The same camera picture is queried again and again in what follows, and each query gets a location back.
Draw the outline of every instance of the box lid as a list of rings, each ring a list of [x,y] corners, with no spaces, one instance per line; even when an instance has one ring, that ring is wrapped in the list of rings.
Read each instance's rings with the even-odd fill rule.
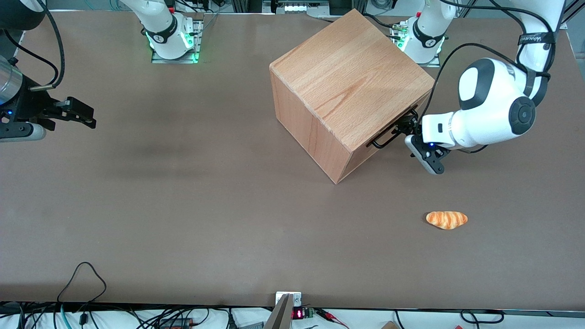
[[[355,9],[270,69],[350,151],[399,118],[433,84]]]

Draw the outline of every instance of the croissant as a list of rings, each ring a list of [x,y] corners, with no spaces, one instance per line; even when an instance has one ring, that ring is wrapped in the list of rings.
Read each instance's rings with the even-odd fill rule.
[[[426,221],[442,229],[454,229],[467,223],[467,216],[458,211],[433,211],[426,215]]]

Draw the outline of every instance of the tabletop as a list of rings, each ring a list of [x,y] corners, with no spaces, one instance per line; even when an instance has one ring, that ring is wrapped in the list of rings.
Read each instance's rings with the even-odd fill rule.
[[[54,17],[66,73],[50,93],[94,107],[97,128],[0,145],[0,300],[55,300],[90,261],[108,302],[268,306],[287,290],[316,307],[585,310],[585,88],[564,32],[526,135],[454,152],[440,176],[397,140],[336,186],[276,120],[269,79],[327,22],[220,15],[199,63],[170,65],[150,63],[132,13]],[[519,33],[456,19],[443,56],[464,42],[513,56]],[[59,62],[47,20],[24,45]],[[488,55],[458,52],[429,113],[457,110],[459,75]],[[441,231],[424,221],[436,210],[469,222]],[[86,268],[63,299],[100,289]]]

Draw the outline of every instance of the red digital display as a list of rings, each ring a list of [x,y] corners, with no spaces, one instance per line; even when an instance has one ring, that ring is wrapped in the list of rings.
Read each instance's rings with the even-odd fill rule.
[[[302,307],[295,307],[295,309],[292,311],[292,316],[291,318],[293,320],[299,320],[302,318],[305,318],[305,312],[303,311]]]

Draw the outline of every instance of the wooden box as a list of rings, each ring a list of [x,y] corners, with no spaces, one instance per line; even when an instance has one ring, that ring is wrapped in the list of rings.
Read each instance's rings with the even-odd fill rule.
[[[270,79],[276,117],[336,184],[433,84],[356,10],[272,62]]]

